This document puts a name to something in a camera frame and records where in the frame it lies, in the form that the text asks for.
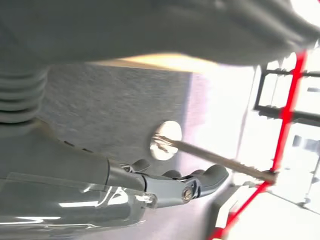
red frame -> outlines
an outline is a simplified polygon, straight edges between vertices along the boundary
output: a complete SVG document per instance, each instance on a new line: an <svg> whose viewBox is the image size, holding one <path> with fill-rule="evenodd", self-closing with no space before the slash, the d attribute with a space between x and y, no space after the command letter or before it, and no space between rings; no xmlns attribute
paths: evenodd
<svg viewBox="0 0 320 240"><path fill-rule="evenodd" d="M297 63L293 71L292 82L290 86L290 90L288 96L287 103L285 107L283 108L281 118L282 119L282 124L281 125L280 133L278 135L278 144L275 149L275 153L273 160L273 165L270 169L270 172L274 173L278 170L280 166L280 162L282 159L284 154L285 145L288 136L288 132L291 126L291 122L293 116L293 111L296 105L297 98L298 97L298 89L301 77L303 76L303 66L306 58L306 52L302 52L297 55ZM260 193L264 192L269 184L268 182L263 182L260 185L254 194L249 197L246 202L245 202L242 207L240 207L235 213L230 215L225 228L219 228L218 230L213 232L209 240L213 239L220 239L237 219L237 217L241 214L243 210L248 207L251 202L252 202L255 197Z"/></svg>

